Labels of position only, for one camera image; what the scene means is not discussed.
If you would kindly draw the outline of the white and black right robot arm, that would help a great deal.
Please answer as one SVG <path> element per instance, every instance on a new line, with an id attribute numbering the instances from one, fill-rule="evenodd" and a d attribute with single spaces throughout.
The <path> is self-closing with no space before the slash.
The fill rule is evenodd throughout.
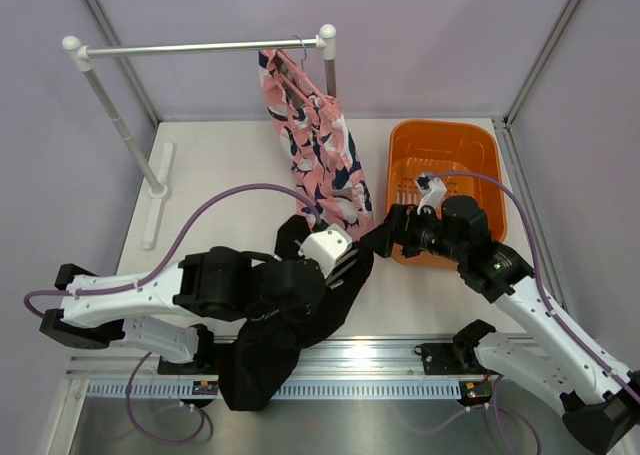
<path id="1" fill-rule="evenodd" d="M 495 240 L 488 217 L 469 196 L 427 205 L 391 206 L 365 246 L 388 258 L 423 252 L 455 263 L 463 282 L 516 321 L 544 351 L 517 348 L 492 325 L 475 320 L 452 339 L 461 370 L 503 375 L 544 401 L 573 438 L 593 454 L 608 453 L 639 422 L 639 374 L 609 355 L 537 282 L 534 269 Z"/>

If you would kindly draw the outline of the black shorts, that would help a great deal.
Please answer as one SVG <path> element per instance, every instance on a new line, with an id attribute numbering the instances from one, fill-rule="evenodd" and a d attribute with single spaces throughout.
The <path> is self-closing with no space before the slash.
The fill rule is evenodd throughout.
<path id="1" fill-rule="evenodd" d="M 320 301 L 319 312 L 293 323 L 275 315 L 265 322 L 247 322 L 239 331 L 235 359 L 219 374 L 219 387 L 232 411 L 260 411 L 291 375 L 300 352 L 337 331 L 346 321 L 361 288 L 371 274 L 373 254 L 358 252 L 355 266 Z"/>

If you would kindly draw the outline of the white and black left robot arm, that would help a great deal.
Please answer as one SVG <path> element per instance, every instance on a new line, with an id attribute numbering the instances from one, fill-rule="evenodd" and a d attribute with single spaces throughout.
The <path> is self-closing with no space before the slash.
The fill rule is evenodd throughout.
<path id="1" fill-rule="evenodd" d="M 39 330 L 71 348 L 124 346 L 155 352 L 200 374 L 213 366 L 214 348 L 197 329 L 171 325 L 161 316 L 225 322 L 286 314 L 306 318 L 324 296 L 334 266 L 325 256 L 279 260 L 214 247 L 186 256 L 148 283 L 131 280 L 123 292 L 115 290 L 116 277 L 77 274 L 70 300 L 46 310 Z"/>

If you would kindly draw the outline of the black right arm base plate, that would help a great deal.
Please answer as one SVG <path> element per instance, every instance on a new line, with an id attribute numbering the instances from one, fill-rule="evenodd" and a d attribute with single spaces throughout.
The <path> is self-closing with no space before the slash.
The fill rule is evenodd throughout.
<path id="1" fill-rule="evenodd" d="M 413 352 L 421 360 L 425 375 L 480 375 L 475 365 L 464 365 L 454 354 L 452 342 L 427 342 L 416 345 Z"/>

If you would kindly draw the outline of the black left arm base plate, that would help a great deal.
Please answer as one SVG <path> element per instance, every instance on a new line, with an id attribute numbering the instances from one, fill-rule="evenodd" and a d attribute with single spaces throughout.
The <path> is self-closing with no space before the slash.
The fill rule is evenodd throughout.
<path id="1" fill-rule="evenodd" d="M 161 358 L 157 373 L 167 376 L 219 375 L 230 369 L 235 359 L 235 343 L 214 343 L 200 348 L 194 360 L 184 364 L 172 363 Z"/>

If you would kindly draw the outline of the grey metal hanger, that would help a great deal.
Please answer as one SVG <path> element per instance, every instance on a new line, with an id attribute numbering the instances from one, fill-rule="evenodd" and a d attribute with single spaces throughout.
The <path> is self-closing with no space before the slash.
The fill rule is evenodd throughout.
<path id="1" fill-rule="evenodd" d="M 309 290 L 317 290 L 322 283 L 325 283 L 328 286 L 334 285 L 343 275 L 347 273 L 347 271 L 352 268 L 357 260 L 359 249 L 354 248 L 351 245 L 351 248 L 344 255 L 344 257 L 338 262 L 338 265 L 333 270 L 333 272 L 329 275 L 328 278 L 325 278 L 322 274 L 319 265 L 310 259 L 303 258 L 303 270 L 301 275 L 301 286 L 304 289 Z"/>

